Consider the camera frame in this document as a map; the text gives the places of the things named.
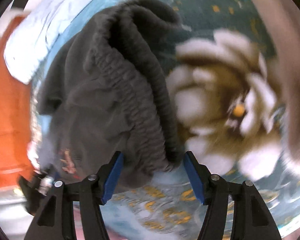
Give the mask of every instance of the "silver screw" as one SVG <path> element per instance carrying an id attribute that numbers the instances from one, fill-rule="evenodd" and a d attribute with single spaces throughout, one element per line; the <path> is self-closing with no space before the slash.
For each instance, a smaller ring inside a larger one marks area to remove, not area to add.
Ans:
<path id="1" fill-rule="evenodd" d="M 219 177 L 219 175 L 217 175 L 217 174 L 212 174 L 212 175 L 211 175 L 211 179 L 214 180 L 214 181 L 217 181 L 217 180 L 220 179 L 220 177 Z"/>
<path id="2" fill-rule="evenodd" d="M 93 181 L 93 180 L 95 180 L 96 178 L 97 178 L 97 175 L 96 175 L 96 174 L 91 174 L 91 175 L 89 175 L 88 180 Z"/>
<path id="3" fill-rule="evenodd" d="M 58 180 L 58 181 L 56 181 L 56 182 L 54 183 L 54 186 L 55 186 L 55 187 L 61 187 L 62 184 L 63 184 L 63 182 L 62 182 L 61 180 Z"/>
<path id="4" fill-rule="evenodd" d="M 252 182 L 251 180 L 246 180 L 246 181 L 245 181 L 245 184 L 246 184 L 248 187 L 253 186 L 253 182 Z"/>

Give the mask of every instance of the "orange fabric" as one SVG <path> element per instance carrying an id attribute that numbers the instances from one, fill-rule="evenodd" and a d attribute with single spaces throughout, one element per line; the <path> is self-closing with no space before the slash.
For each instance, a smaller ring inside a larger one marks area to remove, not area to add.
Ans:
<path id="1" fill-rule="evenodd" d="M 27 158 L 31 85 L 14 79 L 3 58 L 10 34 L 24 18 L 15 17 L 0 39 L 0 188 L 16 186 L 19 175 L 30 179 L 33 171 Z"/>

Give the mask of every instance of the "dark fabric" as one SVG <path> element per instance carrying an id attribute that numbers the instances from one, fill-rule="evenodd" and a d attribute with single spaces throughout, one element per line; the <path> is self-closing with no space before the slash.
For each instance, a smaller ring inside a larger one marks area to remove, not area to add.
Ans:
<path id="1" fill-rule="evenodd" d="M 119 183 L 139 187 L 182 159 L 161 66 L 148 42 L 180 27 L 158 0 L 132 0 L 97 14 L 54 59 L 39 95 L 53 116 L 39 152 L 66 182 L 98 171 L 116 150 L 125 156 Z"/>

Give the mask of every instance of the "blue edge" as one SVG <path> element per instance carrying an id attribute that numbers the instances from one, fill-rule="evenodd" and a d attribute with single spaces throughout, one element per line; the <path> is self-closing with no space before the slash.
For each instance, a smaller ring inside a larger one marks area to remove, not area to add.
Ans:
<path id="1" fill-rule="evenodd" d="M 188 178 L 190 180 L 193 192 L 197 200 L 200 201 L 201 204 L 204 203 L 204 192 L 203 192 L 203 183 L 189 157 L 189 154 L 186 153 L 183 164 L 188 174 Z"/>
<path id="2" fill-rule="evenodd" d="M 104 183 L 103 196 L 101 198 L 101 201 L 103 204 L 106 204 L 107 201 L 112 198 L 112 195 L 113 195 L 115 186 L 118 183 L 122 168 L 123 168 L 123 154 L 120 153 L 112 167 L 112 170 L 109 173 L 108 178 L 106 179 L 106 182 Z"/>

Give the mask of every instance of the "white cloth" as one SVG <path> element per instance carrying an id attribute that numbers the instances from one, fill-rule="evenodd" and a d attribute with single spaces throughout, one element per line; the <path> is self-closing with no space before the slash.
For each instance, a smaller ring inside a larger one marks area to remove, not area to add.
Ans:
<path id="1" fill-rule="evenodd" d="M 10 74 L 28 84 L 58 36 L 92 0 L 43 0 L 7 41 L 4 59 Z"/>

